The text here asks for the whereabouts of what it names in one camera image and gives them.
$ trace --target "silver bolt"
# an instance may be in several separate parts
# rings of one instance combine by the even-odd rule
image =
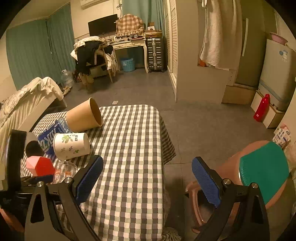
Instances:
[[[65,183],[70,183],[72,182],[72,177],[66,177],[64,180]]]
[[[228,178],[223,179],[224,184],[229,185],[231,181]]]
[[[252,188],[258,188],[258,184],[257,183],[252,183]]]
[[[42,187],[44,185],[43,181],[37,182],[37,187]]]

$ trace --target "white towel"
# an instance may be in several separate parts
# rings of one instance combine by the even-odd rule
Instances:
[[[205,37],[200,59],[221,69],[238,69],[242,50],[240,0],[207,0]]]

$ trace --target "blue laundry basket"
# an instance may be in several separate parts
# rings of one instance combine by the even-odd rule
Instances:
[[[120,60],[124,72],[130,72],[135,70],[135,62],[133,58],[121,58]]]

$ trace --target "tablecloth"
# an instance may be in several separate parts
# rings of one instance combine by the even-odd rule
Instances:
[[[102,156],[104,169],[85,202],[84,215],[101,240],[159,240],[165,221],[163,165],[175,156],[165,124],[149,105],[109,106],[100,111],[103,126],[86,133],[91,154]],[[66,118],[66,112],[44,116],[33,133],[38,136],[61,116]],[[21,176],[30,175],[26,158]],[[80,169],[89,158],[68,161]]]

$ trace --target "silver suitcase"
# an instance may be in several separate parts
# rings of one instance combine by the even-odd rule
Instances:
[[[148,38],[147,44],[147,62],[149,71],[165,70],[165,50],[163,38]]]

